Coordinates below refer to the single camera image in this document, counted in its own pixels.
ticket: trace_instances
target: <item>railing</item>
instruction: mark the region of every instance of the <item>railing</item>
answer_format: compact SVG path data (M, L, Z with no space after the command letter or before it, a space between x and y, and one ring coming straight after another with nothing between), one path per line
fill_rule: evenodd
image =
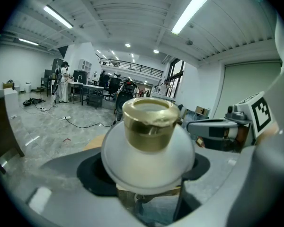
M139 64L135 63L130 63L127 61L118 61L118 60L113 60L113 59L100 59L100 64L101 65L106 65L106 66L113 66L113 67L119 67L122 69L128 69L132 71L137 71L137 72L143 72L146 74L150 74L156 77L162 77L163 71L157 70L148 66L142 66Z

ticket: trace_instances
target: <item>concrete floor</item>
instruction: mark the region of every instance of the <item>concrete floor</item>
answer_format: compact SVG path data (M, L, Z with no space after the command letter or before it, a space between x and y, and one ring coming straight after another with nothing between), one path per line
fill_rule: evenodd
M30 105L23 106L23 102L29 98L42 98L46 102L37 104L38 108L47 109L54 105L51 95L46 93L23 93L18 97L19 106L17 118L10 119L10 125L16 140L24 152L24 157L18 154L13 156L4 168L7 173L3 176L8 187L13 191L21 179L30 172L56 157L82 151L84 147L96 136L106 134L110 127L101 124L80 129L67 121L58 120L64 116L70 116L69 120L75 125L85 127L96 123L105 126L113 124L114 111L105 108L95 109L86 103L81 106L79 101L75 103L58 103L48 114Z

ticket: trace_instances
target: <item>trash bin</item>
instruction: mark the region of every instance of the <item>trash bin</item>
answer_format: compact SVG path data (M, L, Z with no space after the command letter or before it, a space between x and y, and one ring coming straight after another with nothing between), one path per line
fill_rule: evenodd
M25 83L25 92L30 93L30 90L32 88L32 84L30 82Z

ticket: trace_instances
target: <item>fluorescent ceiling light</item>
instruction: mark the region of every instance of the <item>fluorescent ceiling light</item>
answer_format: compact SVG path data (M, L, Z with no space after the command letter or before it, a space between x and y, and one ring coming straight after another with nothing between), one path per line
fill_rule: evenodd
M207 0L191 0L171 32L178 35L192 16L206 3L206 1Z
M31 41L28 41L28 40L24 40L24 39L19 39L19 41L30 43L30 44L34 44L34 45L38 45L37 43L31 42Z
M51 7L48 5L44 7L44 11L48 12L50 15L52 15L55 19L59 20L61 23L63 23L66 27L72 28L72 25L67 22L64 18L62 18L57 12L55 12Z

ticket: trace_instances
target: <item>gold cup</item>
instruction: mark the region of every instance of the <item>gold cup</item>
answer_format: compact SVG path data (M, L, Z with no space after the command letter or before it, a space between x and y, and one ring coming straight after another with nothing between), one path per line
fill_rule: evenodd
M123 105L125 136L141 151L162 150L170 141L179 113L179 109L166 100L131 99Z

